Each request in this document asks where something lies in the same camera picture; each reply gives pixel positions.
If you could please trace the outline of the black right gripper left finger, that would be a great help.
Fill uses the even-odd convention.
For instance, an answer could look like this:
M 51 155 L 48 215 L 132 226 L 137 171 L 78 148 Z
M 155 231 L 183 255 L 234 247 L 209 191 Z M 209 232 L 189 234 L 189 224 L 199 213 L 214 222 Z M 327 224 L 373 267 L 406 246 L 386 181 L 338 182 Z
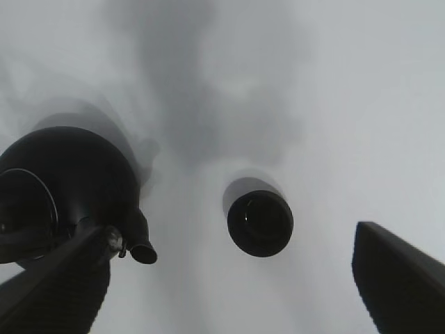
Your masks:
M 121 250 L 116 228 L 87 228 L 2 283 L 1 332 L 89 333 Z

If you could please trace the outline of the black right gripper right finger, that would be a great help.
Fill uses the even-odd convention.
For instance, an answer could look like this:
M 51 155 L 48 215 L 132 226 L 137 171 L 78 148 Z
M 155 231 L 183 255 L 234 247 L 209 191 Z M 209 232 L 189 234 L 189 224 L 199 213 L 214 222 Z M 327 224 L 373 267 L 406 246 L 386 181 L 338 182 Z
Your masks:
M 352 272 L 379 333 L 444 332 L 444 264 L 374 222 L 355 231 Z

